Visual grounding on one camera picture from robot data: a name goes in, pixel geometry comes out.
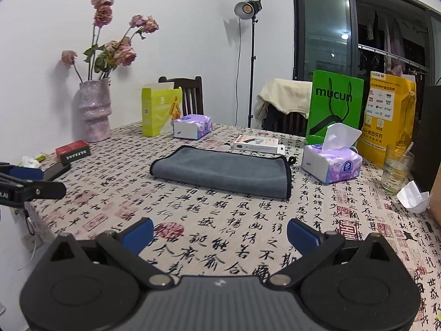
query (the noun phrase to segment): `floor lamp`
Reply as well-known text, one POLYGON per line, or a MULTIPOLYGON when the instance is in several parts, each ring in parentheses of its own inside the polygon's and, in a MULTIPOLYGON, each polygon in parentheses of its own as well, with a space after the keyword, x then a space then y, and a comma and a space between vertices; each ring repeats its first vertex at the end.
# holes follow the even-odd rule
POLYGON ((257 13, 262 9, 261 0, 246 0, 239 2, 234 7, 234 13, 241 20, 251 19, 251 76, 250 76, 250 108, 248 110, 248 128, 251 128, 251 120, 253 115, 251 114, 253 108, 253 77, 254 77, 254 25, 258 22, 256 19, 257 13))

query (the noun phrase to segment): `purple tissue pack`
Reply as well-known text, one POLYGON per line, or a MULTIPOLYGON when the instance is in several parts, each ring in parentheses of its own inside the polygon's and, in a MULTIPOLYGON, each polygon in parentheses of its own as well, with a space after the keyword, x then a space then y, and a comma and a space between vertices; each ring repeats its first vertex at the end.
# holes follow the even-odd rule
POLYGON ((363 158, 353 150, 343 147, 322 150, 322 144, 305 146, 302 168, 323 184, 341 182, 360 175, 363 158))
POLYGON ((173 137, 175 138, 197 140, 210 133, 212 129, 211 117, 201 114, 189 114, 173 121, 173 137))

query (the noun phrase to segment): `blue clamp pad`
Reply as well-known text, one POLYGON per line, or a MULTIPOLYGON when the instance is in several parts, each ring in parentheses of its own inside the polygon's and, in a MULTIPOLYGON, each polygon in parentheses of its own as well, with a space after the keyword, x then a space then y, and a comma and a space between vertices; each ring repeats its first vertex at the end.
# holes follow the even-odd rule
POLYGON ((24 180, 43 180, 43 171, 41 169, 13 166, 8 174, 11 177, 24 180))
POLYGON ((323 234, 310 228, 305 223, 291 219, 286 228, 286 234, 290 244, 302 255, 316 248, 323 238, 323 234))
POLYGON ((153 241, 154 226, 150 218, 141 218, 126 230, 118 234, 117 240, 126 249, 138 255, 153 241))

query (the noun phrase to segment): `green shopping bag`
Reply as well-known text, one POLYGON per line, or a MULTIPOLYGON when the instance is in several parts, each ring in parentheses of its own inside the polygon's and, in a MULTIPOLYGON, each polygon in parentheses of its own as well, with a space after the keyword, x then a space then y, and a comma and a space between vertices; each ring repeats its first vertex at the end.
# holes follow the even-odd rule
POLYGON ((363 83, 344 74, 314 71, 306 145, 322 144, 330 124, 359 128, 363 83))

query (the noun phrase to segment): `table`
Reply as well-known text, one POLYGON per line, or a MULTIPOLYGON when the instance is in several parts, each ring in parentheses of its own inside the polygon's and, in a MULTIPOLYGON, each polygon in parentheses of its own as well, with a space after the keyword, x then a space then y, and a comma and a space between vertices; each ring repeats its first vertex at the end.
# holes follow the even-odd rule
POLYGON ((441 230, 429 214, 409 214, 395 197, 386 195, 378 186, 381 170, 370 162, 363 162, 356 180, 327 186, 293 166, 290 200, 256 197, 165 182, 152 177, 149 168, 183 144, 244 153, 231 149, 239 134, 279 138, 287 156, 300 159, 303 138, 222 125, 214 125, 212 133, 199 141, 173 139, 171 133, 147 138, 140 131, 140 124, 128 125, 91 145, 92 156, 74 162, 58 179, 68 189, 64 199, 32 203, 30 215, 44 240, 62 231, 77 239, 95 238, 104 230, 121 231, 141 217, 150 217, 155 239, 140 256, 174 277, 253 274, 266 278, 300 257, 286 238, 291 218, 323 232, 338 231, 347 239, 361 240, 380 232, 421 291, 423 302, 412 329, 441 327, 437 319, 441 314, 441 230))

